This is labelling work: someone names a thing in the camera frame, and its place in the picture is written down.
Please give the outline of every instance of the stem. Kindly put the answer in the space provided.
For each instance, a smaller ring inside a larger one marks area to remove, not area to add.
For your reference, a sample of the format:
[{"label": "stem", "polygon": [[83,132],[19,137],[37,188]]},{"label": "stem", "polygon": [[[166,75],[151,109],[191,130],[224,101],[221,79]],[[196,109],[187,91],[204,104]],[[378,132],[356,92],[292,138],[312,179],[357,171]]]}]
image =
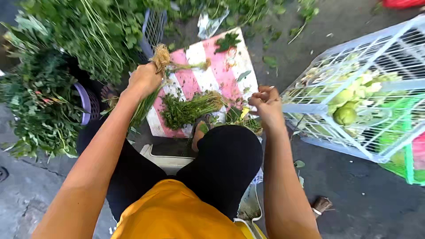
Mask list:
[{"label": "stem", "polygon": [[214,17],[217,15],[218,13],[218,8],[220,8],[220,3],[217,6],[217,10],[215,11],[214,15],[211,17],[211,19],[214,19]]},{"label": "stem", "polygon": [[252,8],[251,16],[249,16],[249,18],[244,23],[242,23],[242,25],[240,25],[240,27],[244,26],[251,19],[252,15],[255,12],[255,7],[257,6],[257,1],[258,0],[255,0],[254,7]]},{"label": "stem", "polygon": [[307,24],[307,21],[304,21],[304,24],[303,24],[303,26],[298,30],[298,32],[297,32],[297,34],[295,35],[295,37],[288,43],[288,45],[289,44],[291,44],[291,42],[293,42],[299,35],[300,35],[300,33],[304,30],[304,27],[306,26],[306,24]]}]

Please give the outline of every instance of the wire crate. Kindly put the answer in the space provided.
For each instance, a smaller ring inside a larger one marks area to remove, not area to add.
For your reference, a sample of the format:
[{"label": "wire crate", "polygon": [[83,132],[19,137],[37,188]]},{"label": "wire crate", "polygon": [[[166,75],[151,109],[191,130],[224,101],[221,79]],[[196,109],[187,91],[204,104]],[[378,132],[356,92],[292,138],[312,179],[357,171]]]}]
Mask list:
[{"label": "wire crate", "polygon": [[[305,142],[388,162],[425,131],[425,16],[328,49],[281,96]],[[350,100],[357,116],[343,126],[333,115]]]},{"label": "wire crate", "polygon": [[164,27],[167,23],[167,11],[146,10],[142,26],[143,38],[140,41],[142,52],[139,54],[143,62],[149,62],[153,57],[154,47],[157,46],[164,36]]}]

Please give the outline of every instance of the knee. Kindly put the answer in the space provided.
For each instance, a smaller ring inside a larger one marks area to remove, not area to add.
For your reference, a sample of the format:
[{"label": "knee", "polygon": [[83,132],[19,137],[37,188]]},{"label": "knee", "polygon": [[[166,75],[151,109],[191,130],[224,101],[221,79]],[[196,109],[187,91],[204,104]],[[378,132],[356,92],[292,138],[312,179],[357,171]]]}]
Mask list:
[{"label": "knee", "polygon": [[204,138],[206,145],[218,147],[216,150],[250,155],[263,159],[263,149],[257,136],[249,129],[238,125],[223,125],[210,130]]}]

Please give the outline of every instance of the plastic bag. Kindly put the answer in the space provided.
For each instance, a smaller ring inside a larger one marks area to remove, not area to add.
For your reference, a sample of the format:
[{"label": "plastic bag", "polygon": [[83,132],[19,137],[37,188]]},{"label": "plastic bag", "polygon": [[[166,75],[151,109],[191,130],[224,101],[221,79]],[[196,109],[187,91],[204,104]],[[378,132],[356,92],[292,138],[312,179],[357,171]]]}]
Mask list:
[{"label": "plastic bag", "polygon": [[425,0],[383,0],[386,8],[405,9],[417,5],[425,5]]},{"label": "plastic bag", "polygon": [[212,37],[223,20],[229,15],[229,12],[229,8],[227,8],[224,14],[216,19],[210,19],[208,13],[201,13],[198,20],[198,37],[203,40]]}]

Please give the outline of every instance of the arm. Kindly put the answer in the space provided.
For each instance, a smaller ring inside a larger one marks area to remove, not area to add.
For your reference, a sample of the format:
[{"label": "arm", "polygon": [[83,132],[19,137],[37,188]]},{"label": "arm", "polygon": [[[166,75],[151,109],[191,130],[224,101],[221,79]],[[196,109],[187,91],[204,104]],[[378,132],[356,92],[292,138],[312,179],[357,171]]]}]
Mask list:
[{"label": "arm", "polygon": [[249,100],[266,132],[264,207],[270,239],[319,239],[316,220],[292,161],[291,144],[277,89],[260,86]]},{"label": "arm", "polygon": [[133,72],[127,89],[69,172],[33,239],[92,238],[130,119],[140,100],[161,82],[155,72],[152,63]]}]

